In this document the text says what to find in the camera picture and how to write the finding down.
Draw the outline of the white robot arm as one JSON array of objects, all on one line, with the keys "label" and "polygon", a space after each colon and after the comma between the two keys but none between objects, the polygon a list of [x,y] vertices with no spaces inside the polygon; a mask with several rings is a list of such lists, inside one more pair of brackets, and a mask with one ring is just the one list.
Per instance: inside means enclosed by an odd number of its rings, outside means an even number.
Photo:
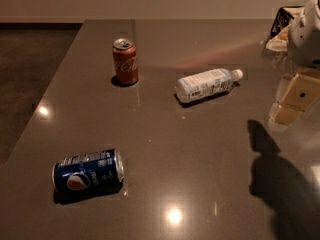
[{"label": "white robot arm", "polygon": [[266,48],[285,63],[270,120],[289,126],[320,97],[320,0],[281,7]]}]

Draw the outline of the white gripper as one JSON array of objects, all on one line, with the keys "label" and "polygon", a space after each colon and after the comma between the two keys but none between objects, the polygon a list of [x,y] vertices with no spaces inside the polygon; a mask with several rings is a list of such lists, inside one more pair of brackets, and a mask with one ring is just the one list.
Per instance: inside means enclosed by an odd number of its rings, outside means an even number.
[{"label": "white gripper", "polygon": [[[298,16],[288,34],[288,55],[302,66],[320,67],[320,18]],[[279,84],[276,101],[269,116],[275,123],[292,125],[315,101],[320,98],[320,71],[306,68],[295,75],[285,75]]]}]

